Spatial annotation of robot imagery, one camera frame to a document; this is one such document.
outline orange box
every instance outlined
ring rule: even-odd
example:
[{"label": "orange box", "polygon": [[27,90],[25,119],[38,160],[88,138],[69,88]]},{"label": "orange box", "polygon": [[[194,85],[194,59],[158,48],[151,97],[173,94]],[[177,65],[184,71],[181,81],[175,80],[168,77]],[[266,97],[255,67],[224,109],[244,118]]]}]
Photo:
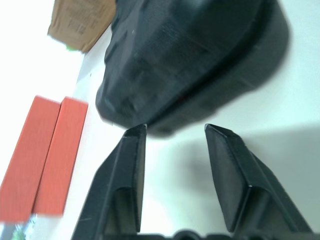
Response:
[{"label": "orange box", "polygon": [[33,212],[63,214],[88,104],[66,97],[46,158]]},{"label": "orange box", "polygon": [[0,188],[0,221],[28,221],[34,206],[60,104],[36,96]]}]

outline black plastic prong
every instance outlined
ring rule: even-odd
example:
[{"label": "black plastic prong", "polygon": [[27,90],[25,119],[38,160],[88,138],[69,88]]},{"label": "black plastic prong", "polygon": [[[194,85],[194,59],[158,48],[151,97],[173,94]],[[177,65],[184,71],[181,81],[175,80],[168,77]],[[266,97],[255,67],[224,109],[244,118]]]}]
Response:
[{"label": "black plastic prong", "polygon": [[97,170],[73,240],[140,231],[147,125],[130,128]]},{"label": "black plastic prong", "polygon": [[312,230],[272,171],[231,130],[207,124],[212,176],[227,229],[236,234]]}]

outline black plastic bracket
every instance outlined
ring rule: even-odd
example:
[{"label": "black plastic bracket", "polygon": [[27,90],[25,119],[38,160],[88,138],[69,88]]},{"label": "black plastic bracket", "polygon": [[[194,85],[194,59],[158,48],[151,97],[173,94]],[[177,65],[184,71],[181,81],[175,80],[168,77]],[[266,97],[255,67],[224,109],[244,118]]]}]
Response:
[{"label": "black plastic bracket", "polygon": [[231,130],[207,124],[214,186],[233,236],[199,237],[180,231],[173,238],[140,231],[147,126],[127,130],[97,170],[73,240],[320,240],[272,171]]}]

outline black plastic object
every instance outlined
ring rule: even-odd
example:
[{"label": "black plastic object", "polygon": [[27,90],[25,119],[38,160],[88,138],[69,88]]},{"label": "black plastic object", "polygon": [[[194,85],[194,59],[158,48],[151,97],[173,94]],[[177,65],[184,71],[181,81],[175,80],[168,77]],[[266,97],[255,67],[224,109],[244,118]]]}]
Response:
[{"label": "black plastic object", "polygon": [[140,231],[147,126],[127,130],[97,170],[73,240]]},{"label": "black plastic object", "polygon": [[98,112],[171,133],[264,83],[288,39],[276,0],[117,0]]},{"label": "black plastic object", "polygon": [[189,230],[172,238],[137,235],[146,145],[146,125],[139,125],[125,132],[98,169],[72,240],[320,240],[271,170],[238,135],[210,124],[205,133],[216,193],[232,237],[202,238]]},{"label": "black plastic object", "polygon": [[272,171],[231,130],[205,126],[213,182],[230,232],[312,232]]}]

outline cardboard box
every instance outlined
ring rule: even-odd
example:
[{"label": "cardboard box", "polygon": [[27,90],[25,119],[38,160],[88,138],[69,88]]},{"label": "cardboard box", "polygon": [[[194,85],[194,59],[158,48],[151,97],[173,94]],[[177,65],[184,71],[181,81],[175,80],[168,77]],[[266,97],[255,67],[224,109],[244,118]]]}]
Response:
[{"label": "cardboard box", "polygon": [[115,0],[55,0],[48,34],[86,53],[110,25],[115,12]]}]

